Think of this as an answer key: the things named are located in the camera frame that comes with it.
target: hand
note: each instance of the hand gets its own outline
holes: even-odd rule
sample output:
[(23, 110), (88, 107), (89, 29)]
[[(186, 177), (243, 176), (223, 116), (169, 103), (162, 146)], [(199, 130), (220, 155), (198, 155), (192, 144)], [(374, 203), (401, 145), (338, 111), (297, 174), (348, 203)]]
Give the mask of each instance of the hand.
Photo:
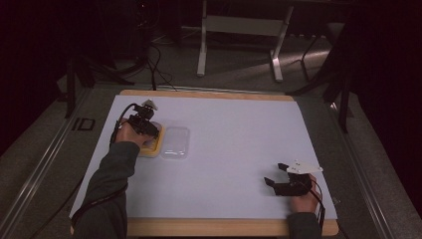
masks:
[(123, 119), (121, 123), (121, 128), (117, 132), (115, 137), (115, 142), (120, 141), (131, 141), (136, 143), (139, 148), (142, 148), (142, 145), (149, 140), (152, 140), (154, 137), (148, 134), (138, 134), (136, 133), (131, 125)]
[[(320, 194), (316, 192), (316, 184), (315, 182), (317, 179), (310, 175), (311, 180), (313, 181), (312, 191), (318, 196), (320, 199)], [(293, 196), (291, 198), (291, 205), (293, 212), (311, 212), (315, 213), (317, 210), (317, 199), (310, 193), (303, 195), (303, 196)]]

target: clear plastic lid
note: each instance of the clear plastic lid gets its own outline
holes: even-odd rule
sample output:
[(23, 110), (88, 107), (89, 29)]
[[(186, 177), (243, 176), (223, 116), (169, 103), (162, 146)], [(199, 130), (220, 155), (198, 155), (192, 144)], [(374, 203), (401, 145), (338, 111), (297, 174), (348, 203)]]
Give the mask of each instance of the clear plastic lid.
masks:
[(186, 158), (189, 146), (189, 129), (183, 126), (167, 128), (161, 148), (161, 156), (165, 159)]

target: table leg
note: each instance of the table leg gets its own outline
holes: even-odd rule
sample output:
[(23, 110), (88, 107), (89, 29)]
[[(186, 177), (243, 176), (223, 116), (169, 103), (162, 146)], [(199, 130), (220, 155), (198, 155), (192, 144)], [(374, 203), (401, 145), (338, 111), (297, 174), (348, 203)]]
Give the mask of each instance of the table leg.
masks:
[(271, 50), (270, 52), (271, 59), (272, 59), (271, 63), (273, 66), (274, 77), (275, 77), (276, 82), (281, 82), (283, 80), (282, 68), (280, 67), (280, 61), (279, 61), (279, 54), (280, 54), (280, 49), (282, 48), (282, 45), (283, 45), (283, 41), (285, 40), (285, 37), (286, 37), (286, 32), (288, 31), (288, 26), (289, 26), (290, 19), (292, 17), (293, 9), (294, 9), (293, 6), (290, 6), (288, 8), (286, 16), (285, 16), (285, 20), (283, 21), (283, 25), (280, 28), (279, 41), (277, 42), (276, 48), (274, 50)]
[(207, 0), (202, 1), (202, 27), (201, 27), (201, 49), (199, 50), (198, 77), (205, 76), (205, 64), (207, 60)]

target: dark background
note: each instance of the dark background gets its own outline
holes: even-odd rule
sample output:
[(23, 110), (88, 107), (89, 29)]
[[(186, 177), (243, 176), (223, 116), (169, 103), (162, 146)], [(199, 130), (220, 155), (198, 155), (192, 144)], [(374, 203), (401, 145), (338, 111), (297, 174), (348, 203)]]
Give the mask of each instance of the dark background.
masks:
[[(102, 15), (98, 5), (110, 2), (0, 2), (0, 154), (58, 98), (56, 81), (65, 74), (71, 53), (83, 52), (112, 65), (116, 49), (125, 51), (118, 39), (109, 37), (112, 30), (105, 27), (109, 17)], [(352, 89), (421, 215), (422, 9), (416, 2), (365, 3), (371, 7), (353, 13), (340, 49), (354, 67)], [(175, 38), (177, 26), (199, 26), (200, 1), (160, 1), (160, 7), (164, 8), (160, 24)], [(243, 9), (240, 14), (254, 13), (253, 9)], [(295, 11), (290, 33), (312, 34), (316, 21), (310, 19), (320, 17), (316, 9), (314, 5), (301, 6)], [(133, 19), (126, 19), (121, 26), (133, 24)], [(134, 37), (147, 44), (147, 36)], [(138, 55), (145, 54), (142, 46), (133, 48), (139, 49)]]

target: person's arm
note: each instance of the person's arm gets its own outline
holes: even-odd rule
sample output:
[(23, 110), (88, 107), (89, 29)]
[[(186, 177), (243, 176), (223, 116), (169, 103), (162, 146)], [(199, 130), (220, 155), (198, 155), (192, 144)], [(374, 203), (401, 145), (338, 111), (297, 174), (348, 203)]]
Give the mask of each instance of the person's arm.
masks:
[[(313, 182), (312, 191), (316, 192), (316, 185)], [(317, 222), (315, 212), (317, 210), (317, 199), (309, 192), (304, 196), (294, 196), (291, 199), (293, 214), (288, 216), (289, 233), (291, 239), (319, 239), (321, 229)]]
[[(78, 218), (74, 238), (125, 238), (127, 216), (125, 210), (125, 187), (127, 179), (134, 174), (136, 158), (140, 147), (149, 135), (134, 132), (128, 123), (118, 131), (115, 143), (102, 159), (100, 168), (94, 173), (88, 185), (86, 197), (81, 208), (90, 206)], [(106, 202), (99, 199), (118, 193)]]

